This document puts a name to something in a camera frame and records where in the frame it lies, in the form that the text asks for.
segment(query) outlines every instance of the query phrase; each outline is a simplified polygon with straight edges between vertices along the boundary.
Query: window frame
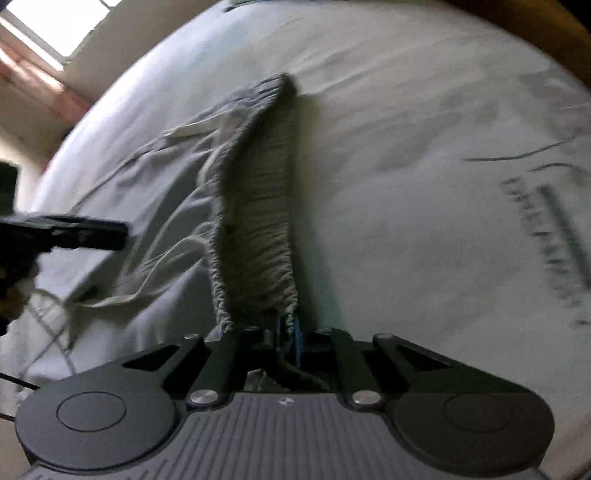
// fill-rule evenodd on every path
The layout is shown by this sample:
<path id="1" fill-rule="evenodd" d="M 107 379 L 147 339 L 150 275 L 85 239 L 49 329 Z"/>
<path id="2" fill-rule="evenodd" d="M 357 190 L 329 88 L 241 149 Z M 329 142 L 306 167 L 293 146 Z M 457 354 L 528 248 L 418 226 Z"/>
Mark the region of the window frame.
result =
<path id="1" fill-rule="evenodd" d="M 110 7 L 105 2 L 105 0 L 99 0 L 99 2 L 105 8 L 107 8 L 109 10 L 109 13 L 106 14 L 105 18 L 107 18 L 111 14 L 111 12 L 113 10 L 115 10 L 115 8 L 117 8 L 117 5 L 115 5 L 114 7 Z M 51 45 L 49 45 L 49 43 L 47 43 L 45 40 L 43 40 L 39 35 L 37 35 L 33 29 L 26 26 L 13 13 L 9 12 L 8 9 L 5 8 L 2 12 L 0 12 L 0 17 L 2 17 L 6 22 L 10 23 L 18 31 L 23 33 L 26 37 L 28 37 L 31 41 L 33 41 L 33 43 L 35 43 L 40 49 L 44 50 L 47 54 L 49 54 L 51 57 L 53 57 L 55 60 L 57 60 L 62 66 L 68 65 L 72 61 L 72 57 L 76 54 L 76 51 L 79 48 L 79 46 L 78 46 L 75 49 L 75 51 L 72 53 L 72 55 L 64 56 L 61 53 L 59 53 L 55 48 L 53 48 Z M 82 45 L 82 43 L 84 42 L 86 37 L 88 37 L 90 32 L 92 32 L 92 30 L 88 31 L 88 33 L 85 35 L 85 37 L 80 42 L 80 45 Z"/>

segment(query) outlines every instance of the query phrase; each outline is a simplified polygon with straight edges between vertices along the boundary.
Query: wall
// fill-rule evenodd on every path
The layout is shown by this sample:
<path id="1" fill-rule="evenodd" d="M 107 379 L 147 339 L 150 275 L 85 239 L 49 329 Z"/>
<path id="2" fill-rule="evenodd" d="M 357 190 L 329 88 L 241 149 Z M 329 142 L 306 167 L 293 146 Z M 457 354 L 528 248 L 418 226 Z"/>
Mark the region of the wall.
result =
<path id="1" fill-rule="evenodd" d="M 19 210 L 27 210 L 35 195 L 46 157 L 33 151 L 16 135 L 0 127 L 0 159 L 8 160 L 21 167 L 16 207 Z"/>
<path id="2" fill-rule="evenodd" d="M 70 125 L 49 108 L 0 79 L 0 128 L 35 152 L 35 161 L 47 164 Z"/>
<path id="3" fill-rule="evenodd" d="M 57 74 L 74 92 L 94 102 L 136 60 L 214 0 L 122 0 Z"/>

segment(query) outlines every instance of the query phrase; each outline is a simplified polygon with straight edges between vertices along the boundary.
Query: white drawstring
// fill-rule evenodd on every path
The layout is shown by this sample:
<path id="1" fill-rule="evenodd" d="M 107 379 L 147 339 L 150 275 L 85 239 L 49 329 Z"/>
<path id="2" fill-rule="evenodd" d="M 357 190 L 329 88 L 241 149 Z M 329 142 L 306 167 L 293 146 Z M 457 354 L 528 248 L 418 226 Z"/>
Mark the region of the white drawstring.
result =
<path id="1" fill-rule="evenodd" d="M 223 147 L 221 143 L 223 130 L 226 128 L 228 124 L 228 119 L 232 115 L 232 111 L 225 111 L 221 113 L 217 113 L 211 117 L 205 118 L 199 122 L 195 122 L 188 125 L 183 125 L 182 127 L 178 127 L 172 130 L 168 130 L 164 133 L 164 136 L 167 138 L 182 138 L 182 137 L 191 137 L 193 135 L 199 135 L 207 133 L 211 130 L 214 130 L 214 139 L 213 139 L 213 149 L 209 158 L 203 164 L 203 167 L 199 170 L 196 180 L 197 188 L 202 187 L 207 178 L 207 173 L 212 165 L 214 165 L 217 157 Z M 110 297 L 108 299 L 104 299 L 94 303 L 75 303 L 76 306 L 95 309 L 101 308 L 106 306 L 113 306 L 113 305 L 122 305 L 127 304 L 135 299 L 137 299 L 142 292 L 145 290 L 146 286 L 150 279 L 153 278 L 154 274 L 164 265 L 164 262 L 167 261 L 173 254 L 175 254 L 180 247 L 187 244 L 198 244 L 201 247 L 207 247 L 207 239 L 202 236 L 198 235 L 191 235 L 187 236 L 181 240 L 179 240 L 175 245 L 173 245 L 164 255 L 158 259 L 148 276 L 140 285 L 139 289 L 134 294 L 129 295 L 119 295 L 116 297 Z"/>
<path id="2" fill-rule="evenodd" d="M 118 295 L 116 297 L 109 297 L 108 299 L 100 300 L 100 301 L 97 301 L 94 303 L 92 303 L 92 302 L 88 302 L 88 303 L 74 302 L 73 304 L 77 307 L 83 307 L 83 308 L 87 308 L 87 309 L 97 309 L 97 308 L 109 307 L 109 306 L 113 306 L 113 305 L 123 305 L 123 304 L 127 304 L 127 303 L 134 301 L 142 294 L 142 292 L 145 290 L 146 286 L 148 285 L 148 282 L 150 281 L 150 279 L 152 279 L 154 274 L 164 265 L 164 262 L 166 260 L 168 260 L 173 254 L 177 253 L 177 250 L 179 250 L 179 248 L 185 244 L 193 244 L 193 245 L 198 244 L 201 247 L 205 248 L 205 247 L 207 247 L 207 240 L 204 239 L 203 237 L 197 236 L 197 235 L 186 236 L 185 238 L 180 239 L 164 255 L 162 255 L 160 257 L 160 259 L 158 259 L 158 261 L 156 262 L 156 264 L 154 265 L 152 270 L 150 270 L 150 273 L 148 273 L 148 276 L 144 279 L 144 281 L 140 285 L 139 289 L 133 294 Z"/>

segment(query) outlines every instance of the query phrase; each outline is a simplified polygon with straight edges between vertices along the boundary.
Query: sunlight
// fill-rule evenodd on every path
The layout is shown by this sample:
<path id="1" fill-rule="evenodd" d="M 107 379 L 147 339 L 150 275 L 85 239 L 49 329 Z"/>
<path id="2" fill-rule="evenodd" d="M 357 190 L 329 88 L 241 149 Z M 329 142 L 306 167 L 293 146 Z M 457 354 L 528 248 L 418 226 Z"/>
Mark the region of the sunlight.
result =
<path id="1" fill-rule="evenodd" d="M 37 45 L 33 40 L 31 40 L 29 37 L 27 37 L 23 32 L 21 32 L 19 29 L 15 28 L 12 26 L 12 24 L 10 24 L 9 22 L 7 22 L 6 20 L 4 20 L 2 17 L 0 17 L 0 25 L 2 25 L 4 28 L 6 28 L 12 35 L 14 35 L 16 38 L 18 38 L 20 41 L 22 41 L 27 47 L 29 47 L 33 52 L 35 52 L 37 55 L 39 55 L 41 57 L 41 59 L 45 62 L 47 62 L 47 64 L 58 70 L 58 71 L 63 71 L 64 66 L 57 61 L 55 58 L 53 58 L 48 52 L 46 52 L 45 50 L 43 50 L 39 45 Z"/>
<path id="2" fill-rule="evenodd" d="M 64 57 L 109 13 L 99 0 L 12 0 L 7 10 Z"/>

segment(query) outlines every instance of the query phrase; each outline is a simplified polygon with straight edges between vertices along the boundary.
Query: circular pad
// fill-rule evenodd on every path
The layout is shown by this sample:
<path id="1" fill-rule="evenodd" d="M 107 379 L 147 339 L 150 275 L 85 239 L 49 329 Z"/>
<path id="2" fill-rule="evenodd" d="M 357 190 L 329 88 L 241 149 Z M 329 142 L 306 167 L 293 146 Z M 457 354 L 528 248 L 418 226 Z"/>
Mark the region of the circular pad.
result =
<path id="1" fill-rule="evenodd" d="M 552 413 L 538 395 L 467 368 L 422 373 L 387 411 L 413 454 L 467 476 L 536 465 L 554 432 Z"/>
<path id="2" fill-rule="evenodd" d="M 511 406 L 487 393 L 464 393 L 445 405 L 447 419 L 467 432 L 490 433 L 511 421 Z"/>
<path id="3" fill-rule="evenodd" d="M 57 409 L 57 418 L 78 432 L 98 432 L 123 420 L 125 402 L 117 395 L 86 392 L 65 400 Z"/>
<path id="4" fill-rule="evenodd" d="M 23 448 L 70 471 L 109 469 L 151 452 L 168 438 L 177 414 L 145 373 L 108 372 L 111 385 L 80 374 L 38 390 L 15 421 Z"/>

